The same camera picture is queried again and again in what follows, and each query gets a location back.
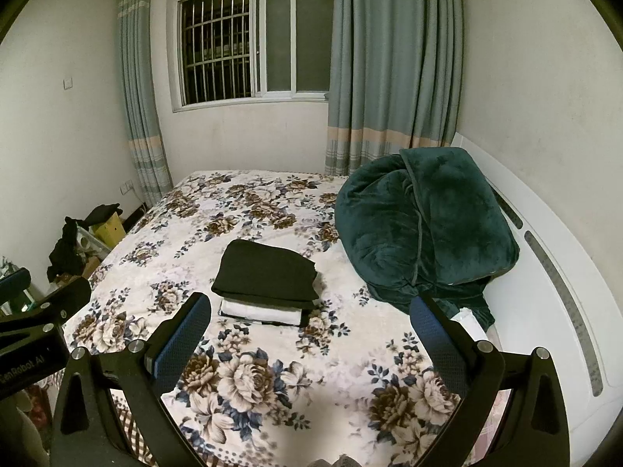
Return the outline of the right teal curtain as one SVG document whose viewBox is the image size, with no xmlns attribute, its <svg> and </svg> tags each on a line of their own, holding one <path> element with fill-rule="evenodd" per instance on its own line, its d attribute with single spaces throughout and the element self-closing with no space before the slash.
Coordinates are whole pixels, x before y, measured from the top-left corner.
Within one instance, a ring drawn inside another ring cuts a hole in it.
<svg viewBox="0 0 623 467">
<path fill-rule="evenodd" d="M 463 61 L 463 0 L 334 0 L 326 173 L 451 144 Z"/>
</svg>

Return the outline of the barred window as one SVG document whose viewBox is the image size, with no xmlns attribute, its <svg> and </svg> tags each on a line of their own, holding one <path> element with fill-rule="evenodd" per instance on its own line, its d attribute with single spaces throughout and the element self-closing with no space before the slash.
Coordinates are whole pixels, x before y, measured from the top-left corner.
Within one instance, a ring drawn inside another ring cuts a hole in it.
<svg viewBox="0 0 623 467">
<path fill-rule="evenodd" d="M 171 0 L 175 111 L 328 97 L 334 0 Z"/>
</svg>

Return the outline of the dark green plush blanket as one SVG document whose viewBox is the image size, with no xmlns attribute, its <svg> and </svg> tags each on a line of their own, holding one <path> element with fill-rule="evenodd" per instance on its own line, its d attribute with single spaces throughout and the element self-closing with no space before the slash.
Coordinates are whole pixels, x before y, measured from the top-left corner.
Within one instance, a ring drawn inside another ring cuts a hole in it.
<svg viewBox="0 0 623 467">
<path fill-rule="evenodd" d="M 483 329 L 495 322 L 487 284 L 519 259 L 490 183 L 460 147 L 401 150 L 364 165 L 337 195 L 335 226 L 375 299 L 407 312 L 420 296 L 447 317 L 468 309 Z"/>
</svg>

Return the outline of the black clothes pile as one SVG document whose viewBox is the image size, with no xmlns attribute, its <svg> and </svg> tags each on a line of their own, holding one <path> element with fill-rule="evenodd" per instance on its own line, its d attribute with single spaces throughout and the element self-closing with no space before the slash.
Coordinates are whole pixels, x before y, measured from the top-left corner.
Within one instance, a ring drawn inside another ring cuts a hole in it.
<svg viewBox="0 0 623 467">
<path fill-rule="evenodd" d="M 100 262 L 113 249 L 108 248 L 93 234 L 93 226 L 107 221 L 113 213 L 120 215 L 123 210 L 119 204 L 99 205 L 85 219 L 67 216 L 61 230 L 61 238 L 49 253 L 49 266 L 46 277 L 50 283 L 62 275 L 81 275 L 89 261 L 96 257 Z"/>
</svg>

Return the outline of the teal curtain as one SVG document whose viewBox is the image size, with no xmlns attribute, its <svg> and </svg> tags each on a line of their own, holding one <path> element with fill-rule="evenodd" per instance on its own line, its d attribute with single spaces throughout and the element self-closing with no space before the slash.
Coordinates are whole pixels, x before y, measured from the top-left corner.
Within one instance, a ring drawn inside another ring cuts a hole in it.
<svg viewBox="0 0 623 467">
<path fill-rule="evenodd" d="M 150 41 L 151 0 L 119 0 L 118 56 L 132 162 L 148 207 L 172 189 L 155 103 Z"/>
<path fill-rule="evenodd" d="M 326 173 L 451 144 L 463 61 L 463 0 L 334 0 Z"/>
</svg>

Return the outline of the white bed headboard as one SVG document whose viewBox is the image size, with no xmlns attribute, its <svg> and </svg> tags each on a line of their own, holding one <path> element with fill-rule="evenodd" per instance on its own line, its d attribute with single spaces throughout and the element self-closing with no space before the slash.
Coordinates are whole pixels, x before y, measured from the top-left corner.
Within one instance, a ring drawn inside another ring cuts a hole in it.
<svg viewBox="0 0 623 467">
<path fill-rule="evenodd" d="M 570 463 L 604 464 L 622 425 L 622 312 L 595 263 L 544 200 L 493 156 L 457 134 L 454 146 L 485 175 L 519 245 L 512 270 L 485 300 L 500 346 L 545 347 L 558 372 Z"/>
</svg>

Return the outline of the yellow cardboard box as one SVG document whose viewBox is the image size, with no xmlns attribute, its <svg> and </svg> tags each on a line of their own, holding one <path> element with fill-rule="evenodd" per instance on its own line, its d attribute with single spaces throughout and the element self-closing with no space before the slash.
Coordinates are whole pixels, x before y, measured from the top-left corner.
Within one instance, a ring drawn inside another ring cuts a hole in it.
<svg viewBox="0 0 623 467">
<path fill-rule="evenodd" d="M 93 226 L 93 234 L 108 248 L 114 249 L 125 238 L 126 231 L 119 215 L 113 213 L 104 223 Z"/>
</svg>

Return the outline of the wall socket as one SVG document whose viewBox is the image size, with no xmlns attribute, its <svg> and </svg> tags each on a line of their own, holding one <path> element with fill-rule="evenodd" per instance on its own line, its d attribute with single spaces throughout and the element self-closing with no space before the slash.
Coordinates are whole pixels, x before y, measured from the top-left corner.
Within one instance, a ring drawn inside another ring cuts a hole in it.
<svg viewBox="0 0 623 467">
<path fill-rule="evenodd" d="M 132 180 L 127 180 L 124 183 L 122 183 L 119 187 L 119 192 L 121 195 L 126 195 L 128 192 L 130 192 L 133 189 L 133 181 Z"/>
</svg>

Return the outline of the black striped sweater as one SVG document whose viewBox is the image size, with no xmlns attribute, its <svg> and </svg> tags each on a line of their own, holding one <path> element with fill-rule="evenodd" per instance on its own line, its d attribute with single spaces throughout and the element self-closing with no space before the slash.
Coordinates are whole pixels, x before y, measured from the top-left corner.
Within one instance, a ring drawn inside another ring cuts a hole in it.
<svg viewBox="0 0 623 467">
<path fill-rule="evenodd" d="M 224 251 L 211 291 L 250 304 L 310 309 L 319 295 L 315 264 L 299 253 L 236 239 Z"/>
</svg>

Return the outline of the left teal curtain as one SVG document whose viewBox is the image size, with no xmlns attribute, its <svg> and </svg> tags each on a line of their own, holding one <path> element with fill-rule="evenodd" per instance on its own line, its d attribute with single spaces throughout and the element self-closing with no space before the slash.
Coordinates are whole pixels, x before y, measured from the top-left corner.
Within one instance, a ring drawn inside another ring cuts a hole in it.
<svg viewBox="0 0 623 467">
<path fill-rule="evenodd" d="M 148 207 L 172 189 L 155 103 L 150 41 L 151 0 L 119 0 L 118 56 L 132 162 Z"/>
</svg>

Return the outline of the floral bed blanket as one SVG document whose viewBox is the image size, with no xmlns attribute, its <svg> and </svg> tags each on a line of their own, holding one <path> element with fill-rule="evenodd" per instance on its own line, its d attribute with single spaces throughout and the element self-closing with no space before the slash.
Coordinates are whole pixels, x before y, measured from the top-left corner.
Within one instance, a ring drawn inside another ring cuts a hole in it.
<svg viewBox="0 0 623 467">
<path fill-rule="evenodd" d="M 116 352 L 203 292 L 210 324 L 164 395 L 203 460 L 412 466 L 458 405 L 408 317 L 434 278 L 416 208 L 405 171 L 193 173 L 93 273 L 65 337 Z"/>
</svg>

